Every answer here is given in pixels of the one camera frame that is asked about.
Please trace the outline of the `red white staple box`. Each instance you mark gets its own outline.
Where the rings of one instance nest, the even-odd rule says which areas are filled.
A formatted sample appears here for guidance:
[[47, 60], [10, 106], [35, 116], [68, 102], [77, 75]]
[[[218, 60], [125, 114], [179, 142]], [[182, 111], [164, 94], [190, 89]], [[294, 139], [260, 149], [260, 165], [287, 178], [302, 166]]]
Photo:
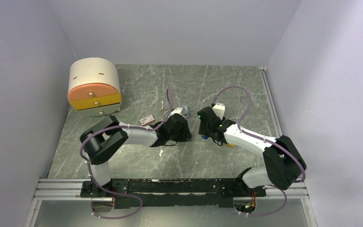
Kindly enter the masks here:
[[141, 118], [139, 121], [142, 126], [145, 126], [145, 125], [148, 125], [148, 124], [154, 122], [155, 119], [154, 119], [153, 115], [149, 115], [144, 118]]

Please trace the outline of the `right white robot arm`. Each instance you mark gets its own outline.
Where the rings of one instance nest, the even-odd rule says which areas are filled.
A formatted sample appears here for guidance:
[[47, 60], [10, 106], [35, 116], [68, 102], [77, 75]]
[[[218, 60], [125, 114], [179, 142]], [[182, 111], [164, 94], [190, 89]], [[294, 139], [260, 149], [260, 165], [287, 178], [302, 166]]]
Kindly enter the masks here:
[[211, 138], [219, 146], [228, 144], [244, 148], [264, 161], [264, 166], [249, 167], [237, 177], [236, 190], [240, 195], [247, 196], [254, 188], [266, 185], [286, 190], [303, 176], [306, 163], [288, 136], [275, 138], [255, 133], [226, 119], [223, 113], [224, 110], [216, 110], [215, 106], [198, 111], [199, 134]]

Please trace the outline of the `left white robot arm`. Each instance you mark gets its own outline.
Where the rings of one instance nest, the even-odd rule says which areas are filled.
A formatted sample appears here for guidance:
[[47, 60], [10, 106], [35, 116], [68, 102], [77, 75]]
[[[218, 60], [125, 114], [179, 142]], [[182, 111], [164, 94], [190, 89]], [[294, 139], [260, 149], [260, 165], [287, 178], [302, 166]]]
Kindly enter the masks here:
[[80, 136], [80, 156], [88, 163], [95, 180], [93, 191], [104, 197], [112, 190], [109, 160], [123, 145], [161, 147], [173, 141], [187, 142], [192, 138], [187, 120], [173, 114], [148, 126], [130, 125], [110, 115]]

